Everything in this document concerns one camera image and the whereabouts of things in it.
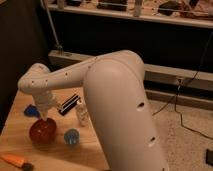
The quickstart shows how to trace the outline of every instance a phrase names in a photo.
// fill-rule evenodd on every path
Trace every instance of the table surface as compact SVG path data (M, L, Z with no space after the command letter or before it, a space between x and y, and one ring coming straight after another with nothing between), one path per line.
M63 103L74 93L83 97L82 89L66 89L54 91L58 101ZM26 117L24 109L33 104L29 95L17 92L13 106L9 113L5 127L0 136L0 154L12 153L25 156L34 166L35 170L51 171L100 171L109 167L96 137L91 122L86 127L81 127L75 114L71 110L67 115L61 116L56 109L49 111L49 117L57 123L56 140L51 145L34 145L28 133L36 118ZM80 143L69 146L65 143L63 135L71 128L80 133ZM1 171L20 170L0 160Z
M74 93L83 97L82 89L64 89L53 91L58 101L63 103ZM151 111L159 110L165 103L149 100ZM103 171L108 170L108 164L96 137L91 122L86 127L80 127L75 114L71 110L66 116L51 109L49 117L57 123L57 137L51 145L34 145L28 133L36 118L26 117L24 109L33 104L29 95L17 92L6 125L0 136L0 154L13 153L25 156L38 171ZM177 110L183 113L184 124L213 137L213 111L179 106ZM180 115L174 111L174 105L169 104L162 112L153 117L164 148L170 171L212 171L213 167L205 164L206 149L213 150L213 141L180 125ZM65 144L63 135L71 128L78 129L80 143L76 146ZM19 170L0 160L1 171Z

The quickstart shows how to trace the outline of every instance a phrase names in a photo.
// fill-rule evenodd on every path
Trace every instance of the object on shelf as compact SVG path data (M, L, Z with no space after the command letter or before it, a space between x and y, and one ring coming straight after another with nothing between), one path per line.
M78 7L81 5L83 0L66 0L67 5Z
M79 132L76 129L69 129L64 134L64 141L66 144L74 145L79 143Z
M172 15L176 10L180 9L180 3L176 1L168 1L159 5L158 12L164 15Z
M62 116L66 115L73 107L76 106L78 100L80 100L80 97L77 94L74 94L61 105L61 109L58 110L58 113Z
M54 141L56 136L56 122L47 118L37 120L30 128L30 139L34 143L48 144Z
M77 101L77 106L75 107L76 110L76 115L78 118L78 122L80 126L86 126L88 123L88 112L87 112L87 107L86 104L79 99Z
M34 168L34 166L31 163L28 163L27 160L22 156L14 154L3 154L0 156L0 158L9 164L12 164L13 166L21 168L23 171L31 171Z
M181 2L180 16L200 20L213 20L213 1L193 1L192 5Z
M194 7L196 7L198 1L199 1L199 0L190 0L190 1L189 1L189 5L190 5L192 8L194 8Z
M26 109L24 110L24 114L25 116L29 116L29 117L40 117L40 113L38 112L36 106L30 104L29 106L26 107Z
M127 0L99 0L97 8L115 11L126 11Z

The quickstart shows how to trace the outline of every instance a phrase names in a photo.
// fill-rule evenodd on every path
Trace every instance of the wall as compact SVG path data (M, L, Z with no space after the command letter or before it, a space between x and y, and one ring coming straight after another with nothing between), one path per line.
M7 0L0 5L0 130L20 76L35 62L48 64L38 11L37 0Z

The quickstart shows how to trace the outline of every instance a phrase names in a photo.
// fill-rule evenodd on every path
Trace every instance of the black cable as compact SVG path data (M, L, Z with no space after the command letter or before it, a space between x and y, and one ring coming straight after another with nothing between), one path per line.
M201 58L200 58L200 62L199 62L199 66L198 66L198 69L196 71L196 73L194 74L194 76L189 79L185 84L183 84L181 82L181 85L179 84L178 86L178 89L177 91L175 92L175 94L168 100L168 102L163 105L159 110L157 110L156 112L152 113L152 116L155 116L156 114L160 113L162 110L164 110L171 102L174 98L176 98L178 96L178 94L180 93L180 88L181 87L187 87L189 84L191 84L191 82L196 78L196 76L198 75L198 73L200 72L202 66L203 66L203 62L204 62L204 59L205 59L205 56L206 56L206 53L207 53L207 50L208 50L208 47L209 47L209 43L212 39L212 36L213 36L213 31L210 33L209 35L209 38L208 40L206 41L206 44L205 44L205 47L204 47L204 50L203 50L203 53L201 55Z
M194 132L194 133L196 133L196 134L198 134L198 135L200 135L202 137L205 137L207 139L213 140L213 137L210 137L210 136L208 136L208 135L206 135L206 134L204 134L204 133L202 133L200 131L194 130L194 129L192 129L192 128L186 126L186 125L184 125L184 123L183 123L183 114L180 111L177 110L177 103L178 103L178 94L177 94L177 96L175 98L174 110L175 110L176 113L178 113L180 115L180 124L181 124L181 127L185 128L185 129L187 129L187 130L189 130L191 132Z
M165 109L165 108L172 102L172 100L173 100L176 96L177 96L177 95L172 96L172 97L168 100L168 102L167 102L165 105L163 105L158 111L152 113L152 116L155 116L156 114L160 113L163 109Z

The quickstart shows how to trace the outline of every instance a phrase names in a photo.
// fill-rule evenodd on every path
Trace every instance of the floor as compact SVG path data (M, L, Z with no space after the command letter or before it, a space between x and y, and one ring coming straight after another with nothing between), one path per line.
M150 100L152 112L158 111L165 103ZM213 137L213 111L179 106L185 126ZM213 150L213 140L191 132L180 125L180 114L169 104L153 116L166 153L170 171L212 171L205 164L206 149Z

